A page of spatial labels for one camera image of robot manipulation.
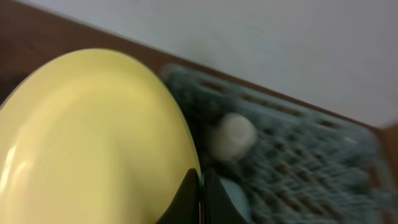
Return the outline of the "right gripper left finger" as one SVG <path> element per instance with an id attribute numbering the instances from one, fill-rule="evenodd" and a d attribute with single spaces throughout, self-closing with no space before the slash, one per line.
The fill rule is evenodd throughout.
<path id="1" fill-rule="evenodd" d="M 156 224 L 199 224 L 200 186 L 195 169 L 189 169 L 172 202 Z"/>

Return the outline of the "yellow plate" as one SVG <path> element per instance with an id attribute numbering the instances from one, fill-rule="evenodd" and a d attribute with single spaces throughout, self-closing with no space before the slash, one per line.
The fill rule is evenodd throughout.
<path id="1" fill-rule="evenodd" d="M 2 223 L 155 223 L 188 170 L 180 108 L 130 55 L 62 55 L 1 105 Z"/>

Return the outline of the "light blue bowl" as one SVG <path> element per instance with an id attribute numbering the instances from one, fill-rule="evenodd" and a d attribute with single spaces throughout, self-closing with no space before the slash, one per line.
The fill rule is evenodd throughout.
<path id="1" fill-rule="evenodd" d="M 246 222 L 251 223 L 249 200 L 242 188 L 236 182 L 224 177 L 221 177 L 220 181 L 235 209 Z"/>

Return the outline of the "pale green cup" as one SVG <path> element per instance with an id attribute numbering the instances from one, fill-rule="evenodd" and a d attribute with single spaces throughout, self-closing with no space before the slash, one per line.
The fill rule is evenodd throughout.
<path id="1" fill-rule="evenodd" d="M 217 161 L 236 162 L 248 153 L 256 141 L 254 124 L 241 114 L 228 113 L 212 130 L 209 151 Z"/>

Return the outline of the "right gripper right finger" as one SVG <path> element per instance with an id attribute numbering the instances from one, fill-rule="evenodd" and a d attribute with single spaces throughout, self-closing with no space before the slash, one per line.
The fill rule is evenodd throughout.
<path id="1" fill-rule="evenodd" d="M 248 224 L 229 199 L 219 176 L 213 169 L 204 176 L 205 223 Z"/>

